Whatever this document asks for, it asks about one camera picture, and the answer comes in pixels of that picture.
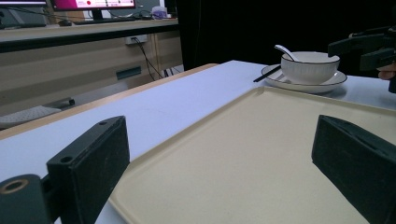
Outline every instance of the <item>plastic tray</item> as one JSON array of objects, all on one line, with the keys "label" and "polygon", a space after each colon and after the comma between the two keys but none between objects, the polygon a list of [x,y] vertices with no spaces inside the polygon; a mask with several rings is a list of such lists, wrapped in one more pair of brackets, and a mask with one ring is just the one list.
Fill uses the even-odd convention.
[{"label": "plastic tray", "polygon": [[312,163],[320,114],[396,144],[394,110],[262,87],[131,161],[109,200],[134,224],[368,223]]}]

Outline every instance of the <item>white spoon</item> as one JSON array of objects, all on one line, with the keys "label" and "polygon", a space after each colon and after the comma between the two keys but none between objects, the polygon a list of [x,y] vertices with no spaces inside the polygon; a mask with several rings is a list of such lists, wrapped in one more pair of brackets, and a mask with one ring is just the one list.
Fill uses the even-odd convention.
[{"label": "white spoon", "polygon": [[289,57],[291,57],[291,59],[294,60],[295,62],[300,61],[293,53],[290,52],[290,50],[286,49],[285,47],[283,47],[281,45],[275,45],[275,48],[279,49],[279,50],[283,51],[284,53],[286,53],[287,55],[289,55]]}]

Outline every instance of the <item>computer screen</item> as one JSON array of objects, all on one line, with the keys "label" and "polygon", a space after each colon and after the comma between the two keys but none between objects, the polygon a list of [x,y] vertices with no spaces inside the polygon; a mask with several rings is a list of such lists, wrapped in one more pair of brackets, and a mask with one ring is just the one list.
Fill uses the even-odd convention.
[{"label": "computer screen", "polygon": [[0,0],[0,7],[46,7],[46,0]]},{"label": "computer screen", "polygon": [[102,10],[136,8],[134,0],[50,0],[54,11],[90,10],[92,18],[102,20]]}]

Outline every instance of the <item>white saucer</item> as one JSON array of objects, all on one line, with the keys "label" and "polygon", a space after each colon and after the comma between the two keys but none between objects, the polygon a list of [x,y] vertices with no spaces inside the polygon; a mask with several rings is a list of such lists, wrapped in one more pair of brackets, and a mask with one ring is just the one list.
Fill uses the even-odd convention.
[{"label": "white saucer", "polygon": [[[271,70],[273,67],[277,66],[270,65],[266,66],[262,69],[262,73],[266,73],[267,71]],[[272,75],[267,77],[265,81],[274,87],[279,87],[281,89],[291,90],[291,91],[302,91],[306,93],[321,93],[326,91],[332,91],[338,86],[340,86],[343,82],[347,81],[347,76],[337,71],[332,78],[323,82],[319,85],[304,85],[304,84],[294,84],[291,83],[286,77],[282,74],[282,69],[277,70]]]}]

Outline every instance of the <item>electrical outlet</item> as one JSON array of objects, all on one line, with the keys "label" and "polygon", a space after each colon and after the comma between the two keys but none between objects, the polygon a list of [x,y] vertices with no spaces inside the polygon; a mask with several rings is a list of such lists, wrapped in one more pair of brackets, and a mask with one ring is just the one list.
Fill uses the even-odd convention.
[{"label": "electrical outlet", "polygon": [[125,44],[126,45],[137,44],[137,41],[135,40],[135,38],[137,38],[137,40],[140,43],[148,41],[148,35],[132,35],[132,36],[125,37]]}]

